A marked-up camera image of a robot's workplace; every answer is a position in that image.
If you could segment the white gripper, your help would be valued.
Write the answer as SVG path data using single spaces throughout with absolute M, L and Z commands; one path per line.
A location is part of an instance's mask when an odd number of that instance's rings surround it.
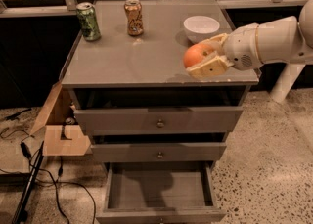
M 209 54 L 198 64 L 187 68 L 193 78 L 207 78 L 224 74 L 230 67 L 250 70 L 262 66 L 256 50 L 256 30 L 253 23 L 238 27 L 229 35 L 221 33 L 205 39 L 201 44 L 211 46 L 216 52 Z

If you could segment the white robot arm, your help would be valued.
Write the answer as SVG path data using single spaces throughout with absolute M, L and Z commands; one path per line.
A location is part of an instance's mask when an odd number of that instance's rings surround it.
M 295 16 L 242 26 L 195 46 L 207 47 L 204 57 L 186 67 L 194 78 L 225 73 L 230 67 L 250 70 L 270 63 L 308 64 L 313 52 L 313 0 Z

